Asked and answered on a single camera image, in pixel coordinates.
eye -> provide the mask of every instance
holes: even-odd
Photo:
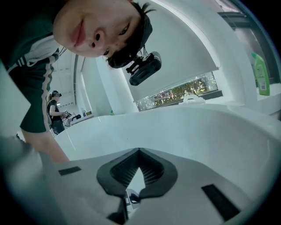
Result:
[[[104,55],[107,55],[109,53],[109,49],[108,50],[106,50],[106,52],[104,53]]]
[[[130,24],[128,24],[128,26],[125,27],[119,35],[124,35],[127,32],[127,30],[129,29],[129,26],[130,26]]]

lips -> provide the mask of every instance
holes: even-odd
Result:
[[[74,47],[82,45],[85,42],[86,33],[83,20],[75,27],[71,35],[71,41]]]

black top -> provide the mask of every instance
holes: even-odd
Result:
[[[52,105],[54,105],[55,108],[56,108],[56,109],[55,109],[55,112],[59,112],[59,111],[60,111],[60,110],[58,109],[57,102],[56,102],[55,100],[51,100],[51,101],[49,101],[48,106],[47,106],[47,108],[48,108],[48,114],[49,114],[49,115],[50,115],[50,108],[51,108]],[[50,115],[50,118],[51,118],[52,122],[55,121],[55,120],[61,120],[61,121],[62,121],[62,119],[61,119],[60,116],[51,116],[51,115]]]

black rubber pad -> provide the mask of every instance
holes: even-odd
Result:
[[[139,168],[145,183],[139,194],[140,200],[161,197],[176,183],[176,167],[144,148],[135,148],[103,164],[97,171],[97,181],[107,194],[123,199]]]
[[[240,211],[215,185],[207,185],[202,190],[218,210],[224,221],[236,216]]]
[[[61,176],[64,176],[64,175],[75,173],[75,172],[80,171],[80,170],[81,170],[80,167],[71,167],[71,168],[68,168],[68,169],[60,170],[58,172],[60,173]]]

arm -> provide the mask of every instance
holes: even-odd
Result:
[[[51,105],[50,107],[50,116],[62,116],[64,114],[64,112],[55,112],[56,107],[54,105]]]
[[[29,143],[36,151],[50,155],[54,163],[64,163],[69,161],[50,131],[30,133],[22,130],[22,134],[26,143]]]

